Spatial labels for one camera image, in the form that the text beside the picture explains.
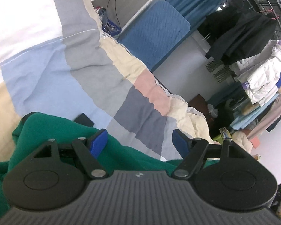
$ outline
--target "white wall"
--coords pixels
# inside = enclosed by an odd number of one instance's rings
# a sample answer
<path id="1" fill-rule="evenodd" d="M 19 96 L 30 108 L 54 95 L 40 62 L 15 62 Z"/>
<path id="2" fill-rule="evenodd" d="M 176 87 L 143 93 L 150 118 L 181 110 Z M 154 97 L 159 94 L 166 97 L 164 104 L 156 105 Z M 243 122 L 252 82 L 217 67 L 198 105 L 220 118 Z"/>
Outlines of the white wall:
<path id="1" fill-rule="evenodd" d="M 281 183 L 281 121 L 268 133 L 265 131 L 260 137 L 260 146 L 253 149 L 252 154 L 260 154 L 260 163 L 264 165 Z"/>

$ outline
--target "white floor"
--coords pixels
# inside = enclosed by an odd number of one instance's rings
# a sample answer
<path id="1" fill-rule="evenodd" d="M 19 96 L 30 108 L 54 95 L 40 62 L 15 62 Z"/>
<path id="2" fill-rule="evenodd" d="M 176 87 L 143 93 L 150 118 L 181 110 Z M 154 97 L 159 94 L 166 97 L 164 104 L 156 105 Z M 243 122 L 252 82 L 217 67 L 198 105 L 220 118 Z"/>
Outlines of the white floor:
<path id="1" fill-rule="evenodd" d="M 205 65 L 210 59 L 205 53 L 210 46 L 199 32 L 194 32 L 153 72 L 155 77 L 173 94 L 188 102 L 197 94 L 208 100 L 214 93 L 227 86 L 218 83 Z"/>

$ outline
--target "black jacket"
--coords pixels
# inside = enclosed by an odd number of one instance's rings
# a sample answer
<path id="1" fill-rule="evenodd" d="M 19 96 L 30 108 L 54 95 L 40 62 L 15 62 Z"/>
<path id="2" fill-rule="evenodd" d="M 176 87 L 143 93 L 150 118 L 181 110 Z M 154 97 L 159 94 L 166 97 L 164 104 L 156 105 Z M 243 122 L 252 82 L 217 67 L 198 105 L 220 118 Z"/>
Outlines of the black jacket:
<path id="1" fill-rule="evenodd" d="M 213 57 L 230 65 L 259 54 L 274 35 L 277 21 L 272 17 L 272 14 L 265 16 L 234 7 L 207 16 L 209 31 L 216 41 L 206 58 Z"/>

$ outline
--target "green fabric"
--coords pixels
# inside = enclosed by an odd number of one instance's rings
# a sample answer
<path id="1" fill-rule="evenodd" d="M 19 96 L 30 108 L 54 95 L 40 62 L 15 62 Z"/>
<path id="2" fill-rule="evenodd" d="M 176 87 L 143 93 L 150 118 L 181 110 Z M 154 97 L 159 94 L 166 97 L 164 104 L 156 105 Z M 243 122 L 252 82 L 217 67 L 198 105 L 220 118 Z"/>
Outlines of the green fabric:
<path id="1" fill-rule="evenodd" d="M 90 137 L 97 131 L 68 119 L 41 113 L 30 116 L 24 125 L 20 123 L 13 132 L 16 144 L 14 153 L 9 162 L 0 163 L 0 217 L 9 209 L 2 192 L 2 180 L 6 173 L 48 139 L 56 139 L 57 143 L 69 143 L 78 137 Z M 98 161 L 109 173 L 114 170 L 166 170 L 170 175 L 182 160 L 159 161 L 131 147 L 122 146 L 109 135 Z"/>

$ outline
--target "bed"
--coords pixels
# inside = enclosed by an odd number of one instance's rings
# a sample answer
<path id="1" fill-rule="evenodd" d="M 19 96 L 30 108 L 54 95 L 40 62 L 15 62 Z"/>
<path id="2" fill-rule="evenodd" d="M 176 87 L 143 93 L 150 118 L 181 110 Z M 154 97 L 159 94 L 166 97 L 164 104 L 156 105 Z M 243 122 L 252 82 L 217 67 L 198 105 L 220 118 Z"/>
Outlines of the bed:
<path id="1" fill-rule="evenodd" d="M 122 145 L 163 161 L 181 158 L 176 128 L 212 143 L 203 114 L 103 33 L 90 0 L 0 0 L 0 161 L 30 112 L 85 113 Z"/>

